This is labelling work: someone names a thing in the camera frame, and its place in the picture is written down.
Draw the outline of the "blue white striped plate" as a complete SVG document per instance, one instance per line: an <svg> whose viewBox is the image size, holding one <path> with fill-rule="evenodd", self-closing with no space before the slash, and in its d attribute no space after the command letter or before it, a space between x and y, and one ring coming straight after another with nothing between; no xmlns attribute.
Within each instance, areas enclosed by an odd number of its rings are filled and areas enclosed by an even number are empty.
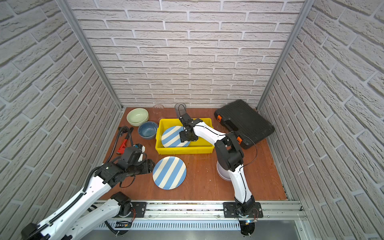
<svg viewBox="0 0 384 240"><path fill-rule="evenodd" d="M182 148L188 147L191 142L181 141L180 132L182 132L184 128L182 126L174 126L171 127L163 133L161 137L161 142L164 148Z"/></svg>
<svg viewBox="0 0 384 240"><path fill-rule="evenodd" d="M153 170L153 181L162 190L173 190L179 187L187 176L184 161L175 156L161 159Z"/></svg>

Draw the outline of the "dark blue ceramic bowl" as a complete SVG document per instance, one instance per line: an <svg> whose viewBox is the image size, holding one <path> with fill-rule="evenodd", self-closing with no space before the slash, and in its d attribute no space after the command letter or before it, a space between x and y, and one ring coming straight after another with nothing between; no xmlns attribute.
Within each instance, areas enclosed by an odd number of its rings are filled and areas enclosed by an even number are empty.
<svg viewBox="0 0 384 240"><path fill-rule="evenodd" d="M145 140L152 140L156 137L158 130L158 124L155 122L145 122L138 128L140 137Z"/></svg>

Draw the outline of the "light green ceramic bowl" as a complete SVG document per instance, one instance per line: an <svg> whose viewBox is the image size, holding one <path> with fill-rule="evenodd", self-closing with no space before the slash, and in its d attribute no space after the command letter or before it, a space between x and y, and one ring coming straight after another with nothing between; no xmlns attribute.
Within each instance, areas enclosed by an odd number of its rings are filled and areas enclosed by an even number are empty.
<svg viewBox="0 0 384 240"><path fill-rule="evenodd" d="M131 126L139 127L149 119L149 113L144 108L136 108L127 114L127 121Z"/></svg>

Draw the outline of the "lavender ceramic bowl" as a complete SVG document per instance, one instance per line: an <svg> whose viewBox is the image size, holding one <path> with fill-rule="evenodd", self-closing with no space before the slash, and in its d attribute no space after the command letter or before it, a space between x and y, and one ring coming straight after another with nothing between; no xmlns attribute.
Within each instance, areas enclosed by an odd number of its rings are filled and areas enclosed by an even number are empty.
<svg viewBox="0 0 384 240"><path fill-rule="evenodd" d="M227 170L225 170L219 162L217 162L217 172L219 174L219 176L225 180L225 181L228 181L230 182L231 181L231 178L230 178L230 175L229 175L229 172Z"/></svg>

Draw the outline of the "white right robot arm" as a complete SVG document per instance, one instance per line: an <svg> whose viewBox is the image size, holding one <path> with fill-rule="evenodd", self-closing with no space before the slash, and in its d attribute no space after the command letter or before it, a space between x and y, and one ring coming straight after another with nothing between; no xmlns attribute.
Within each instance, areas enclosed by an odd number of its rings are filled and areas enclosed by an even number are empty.
<svg viewBox="0 0 384 240"><path fill-rule="evenodd" d="M234 191L236 209L239 215L249 215L254 208L252 195L244 173L244 152L233 133L222 133L204 123L201 119L184 120L179 117L184 130L180 133L182 142L195 142L202 138L215 147L219 165L228 172Z"/></svg>

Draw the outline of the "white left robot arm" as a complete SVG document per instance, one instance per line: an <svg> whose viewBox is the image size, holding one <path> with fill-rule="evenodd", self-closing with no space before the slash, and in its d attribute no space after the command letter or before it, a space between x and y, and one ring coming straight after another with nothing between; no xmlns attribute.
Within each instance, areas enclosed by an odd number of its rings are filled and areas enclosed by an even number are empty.
<svg viewBox="0 0 384 240"><path fill-rule="evenodd" d="M23 240L76 240L113 217L135 219L137 211L131 199L122 192L113 194L103 205L92 209L93 203L116 185L137 175L150 174L155 164L148 159L145 146L131 144L116 158L95 167L88 174L83 188L38 224L30 223L21 232Z"/></svg>

